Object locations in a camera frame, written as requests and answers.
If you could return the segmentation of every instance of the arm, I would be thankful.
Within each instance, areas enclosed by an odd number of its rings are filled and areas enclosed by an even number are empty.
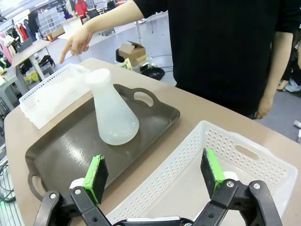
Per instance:
[[[256,118],[262,119],[271,109],[277,85],[290,58],[293,33],[300,26],[300,0],[281,0],[276,33],[272,43],[271,66],[267,86],[259,103]]]
[[[89,49],[89,42],[95,32],[106,30],[112,27],[128,24],[143,17],[147,18],[154,12],[167,10],[167,0],[133,0],[117,8],[99,15],[86,22],[67,42],[60,63],[63,63],[67,52],[78,55]]]
[[[128,1],[105,14],[94,17],[86,22],[84,26],[86,26],[90,32],[95,33],[141,20],[142,18],[143,14],[136,3],[134,1]]]
[[[143,14],[134,1],[129,1],[105,14],[94,17],[86,22],[81,29],[72,36],[65,46],[60,63],[63,63],[67,52],[70,50],[73,55],[86,52],[93,33],[106,30],[112,27],[128,24],[140,20]]]
[[[286,69],[292,50],[293,34],[276,32],[272,44],[271,66],[264,96],[274,97],[277,86]]]

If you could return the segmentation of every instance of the beige table surface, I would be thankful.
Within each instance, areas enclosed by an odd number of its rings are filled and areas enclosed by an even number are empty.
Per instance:
[[[16,55],[13,56],[12,63],[11,63],[12,66],[16,67],[17,65],[21,64],[23,61],[28,59],[36,52],[39,52],[41,49],[45,48],[50,43],[51,42],[45,40],[36,40],[35,42],[32,43],[32,46],[29,46],[21,53],[17,53]]]
[[[180,119],[152,147],[130,166],[105,191],[101,209],[108,214],[130,195],[185,139],[201,121],[207,120],[226,130],[237,132],[256,143],[267,147],[274,155],[301,169],[301,146],[296,142],[268,129],[261,124],[203,98],[170,85],[145,77],[141,74],[116,67],[109,63],[89,59],[82,63],[86,68],[110,69],[114,83],[129,88],[142,87],[153,92],[160,101],[176,107]],[[5,118],[5,137],[8,161],[17,202],[26,226],[31,226],[40,206],[38,199],[30,192],[27,184],[28,169],[25,152],[41,136],[59,121],[92,97],[91,92],[73,103],[44,128],[38,130],[25,118],[20,107]],[[297,226],[301,222],[301,176],[297,177],[291,199],[282,217],[285,226]],[[73,225],[85,225],[80,219]]]

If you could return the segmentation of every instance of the white table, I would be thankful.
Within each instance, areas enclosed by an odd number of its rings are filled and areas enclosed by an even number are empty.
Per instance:
[[[44,41],[44,40],[36,40],[32,46],[29,46],[27,49],[25,49],[24,51],[22,51],[21,53],[17,53],[16,55],[13,56],[13,60],[12,60],[12,66],[16,67],[17,69],[17,77],[18,77],[18,71],[19,68],[17,67],[18,65],[20,65],[21,63],[23,63],[25,60],[29,59],[30,62],[32,63],[32,66],[34,67],[35,71],[37,72],[37,74],[40,76],[40,78],[42,80],[45,79],[45,76],[39,66],[38,61],[34,58],[34,54],[39,52],[41,49],[45,48],[47,45],[49,45],[51,42],[49,41]]]

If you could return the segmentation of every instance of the hand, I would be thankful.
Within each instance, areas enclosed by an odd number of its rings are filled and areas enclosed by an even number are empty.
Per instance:
[[[60,64],[64,62],[66,54],[70,50],[72,55],[79,55],[82,52],[87,52],[89,49],[89,42],[92,39],[92,32],[86,26],[82,26],[67,42],[63,49]]]
[[[267,115],[267,113],[269,113],[273,105],[273,99],[273,96],[263,96],[261,98],[256,113],[256,119],[263,119]]]

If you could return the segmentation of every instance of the white plastic basket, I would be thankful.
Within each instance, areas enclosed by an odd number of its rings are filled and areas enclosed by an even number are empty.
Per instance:
[[[240,145],[258,159],[240,153]],[[194,219],[209,202],[200,171],[203,148],[213,148],[224,171],[235,172],[240,181],[264,181],[282,216],[294,187],[298,170],[275,157],[268,149],[207,121],[201,121],[173,153],[118,207],[107,215],[116,222],[128,217],[181,216]],[[228,211],[222,225],[244,225],[238,211]]]
[[[80,65],[68,64],[47,77],[22,96],[21,111],[41,129],[74,101],[89,92],[85,75],[90,70]]]

